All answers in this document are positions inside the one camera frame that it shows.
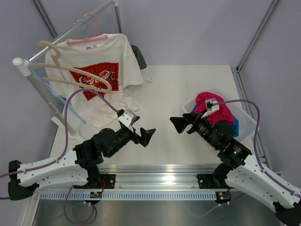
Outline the white Coca-Cola t-shirt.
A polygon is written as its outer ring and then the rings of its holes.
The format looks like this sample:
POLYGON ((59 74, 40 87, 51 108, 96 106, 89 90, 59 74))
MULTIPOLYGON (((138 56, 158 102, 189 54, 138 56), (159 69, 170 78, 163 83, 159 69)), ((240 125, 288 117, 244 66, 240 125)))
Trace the white Coca-Cola t-shirt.
MULTIPOLYGON (((114 108, 143 110, 132 97, 127 86, 144 82, 139 64, 127 37, 123 34, 105 34, 104 40, 75 44, 66 40, 57 44, 61 52, 58 62, 91 73, 110 83, 112 90, 101 93, 114 108)), ((83 120, 96 128, 102 128, 117 118, 117 114, 96 94, 83 91, 76 94, 71 105, 83 120)))

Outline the pink plastic hanger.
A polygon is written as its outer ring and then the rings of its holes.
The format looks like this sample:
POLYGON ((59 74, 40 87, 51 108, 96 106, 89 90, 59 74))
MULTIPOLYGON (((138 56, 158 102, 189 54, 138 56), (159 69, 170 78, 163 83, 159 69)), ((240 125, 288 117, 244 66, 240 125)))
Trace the pink plastic hanger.
POLYGON ((82 40, 67 40, 67 45, 71 46, 71 45, 78 45, 78 44, 83 44, 83 43, 88 43, 88 42, 94 42, 94 41, 101 41, 101 40, 107 40, 108 39, 108 35, 103 34, 103 35, 98 35, 98 27, 96 25, 95 27, 95 35, 93 37, 88 38, 86 35, 86 31, 88 29, 88 25, 86 22, 84 22, 83 20, 78 20, 77 22, 83 22, 86 25, 86 28, 84 30, 84 35, 85 38, 82 40))

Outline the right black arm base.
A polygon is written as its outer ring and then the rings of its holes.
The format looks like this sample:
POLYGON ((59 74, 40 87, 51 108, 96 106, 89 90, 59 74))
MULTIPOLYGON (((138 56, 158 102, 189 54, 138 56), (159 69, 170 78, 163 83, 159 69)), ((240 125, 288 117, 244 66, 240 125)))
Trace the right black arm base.
POLYGON ((212 174, 197 174, 199 189, 228 189, 229 186, 223 182, 216 182, 212 174))

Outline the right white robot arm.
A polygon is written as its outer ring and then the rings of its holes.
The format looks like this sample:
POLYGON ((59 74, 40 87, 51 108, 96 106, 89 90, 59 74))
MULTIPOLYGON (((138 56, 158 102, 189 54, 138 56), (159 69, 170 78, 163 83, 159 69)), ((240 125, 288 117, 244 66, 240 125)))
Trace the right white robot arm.
POLYGON ((200 188, 235 188, 271 209, 286 226, 301 224, 301 190, 263 165, 235 138, 227 121, 211 125, 200 114, 185 113, 170 117, 178 133, 191 126, 188 134, 199 134, 218 151, 221 164, 211 174, 197 174, 200 188))

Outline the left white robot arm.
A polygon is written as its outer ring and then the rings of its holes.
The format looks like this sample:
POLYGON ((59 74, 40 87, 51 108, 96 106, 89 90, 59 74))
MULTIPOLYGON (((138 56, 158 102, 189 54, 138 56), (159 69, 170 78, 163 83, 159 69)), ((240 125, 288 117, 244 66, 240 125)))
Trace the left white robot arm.
POLYGON ((34 192, 50 187, 92 189, 103 185, 98 165, 104 158, 111 158, 129 142, 146 147, 155 131, 141 128, 138 135, 124 125, 118 131, 104 128, 58 157, 28 164, 11 161, 8 167, 8 198, 11 201, 26 199, 34 192))

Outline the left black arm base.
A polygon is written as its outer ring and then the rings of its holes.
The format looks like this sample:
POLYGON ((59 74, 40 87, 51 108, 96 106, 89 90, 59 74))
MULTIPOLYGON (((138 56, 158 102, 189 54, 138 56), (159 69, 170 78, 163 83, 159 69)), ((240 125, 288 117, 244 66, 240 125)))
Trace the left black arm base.
POLYGON ((88 182, 83 186, 73 186, 74 189, 114 189, 116 174, 100 174, 100 181, 88 182))

